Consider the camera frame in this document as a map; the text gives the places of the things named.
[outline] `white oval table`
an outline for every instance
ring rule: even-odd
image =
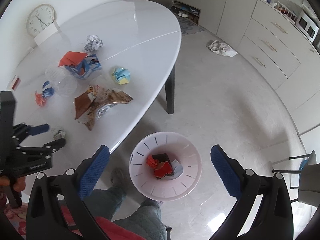
[[[181,31],[174,14],[154,2],[119,0],[85,11],[60,26],[55,33],[36,47],[19,64],[15,74],[21,79],[14,96],[17,100],[15,124],[48,123],[66,132],[66,146],[53,154],[53,168],[48,175],[58,175],[68,168],[76,168],[83,159],[91,157],[100,145],[112,153],[145,114],[164,86],[177,59]],[[118,105],[96,121],[92,131],[75,117],[74,97],[85,91],[94,72],[80,86],[73,97],[57,94],[48,99],[45,107],[35,102],[35,91],[42,91],[46,68],[59,61],[67,51],[82,51],[86,36],[96,34],[104,43],[96,54],[102,74],[111,88],[117,87],[129,94],[133,101]],[[131,82],[117,85],[110,74],[116,66],[127,68]],[[52,141],[50,132],[27,138],[21,145],[40,147]],[[34,176],[27,177],[29,193]]]

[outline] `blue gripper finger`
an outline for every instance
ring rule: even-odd
[[[49,131],[49,128],[50,126],[48,124],[38,125],[35,127],[31,127],[30,130],[28,131],[28,134],[31,136],[34,136],[34,135]]]

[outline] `black table leg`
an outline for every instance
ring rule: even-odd
[[[174,111],[174,82],[175,82],[175,68],[176,66],[173,66],[173,69],[165,82],[165,97],[167,100],[167,113],[173,114]]]

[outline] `brown snack bag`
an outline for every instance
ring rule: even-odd
[[[116,104],[128,104],[132,100],[132,97],[130,97],[123,91],[117,92],[115,90],[107,90],[99,86],[93,86],[91,90],[95,91],[96,94],[94,95],[93,101],[89,104],[89,107],[87,107],[89,101],[86,99],[84,95],[87,94],[87,96],[90,97],[90,99],[93,98],[93,96],[90,95],[90,88],[87,90],[87,92],[85,92],[78,98],[75,98],[76,117],[78,117],[76,119],[78,119],[78,122],[85,124],[90,131],[92,130],[95,124],[95,119],[98,119],[102,114],[105,113],[105,111],[102,111],[102,114],[100,113],[100,110],[102,108],[107,108],[108,106],[108,108],[111,108]]]

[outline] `blue paper wrapper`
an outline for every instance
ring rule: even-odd
[[[100,70],[101,64],[96,54],[85,57],[77,66],[65,66],[70,73],[81,80],[86,80],[92,72]]]
[[[47,97],[53,96],[53,94],[54,94],[53,88],[46,88],[45,90],[42,91],[42,97],[43,98],[47,98]]]
[[[120,85],[127,84],[131,79],[130,71],[125,68],[117,67],[112,74],[112,78]]]

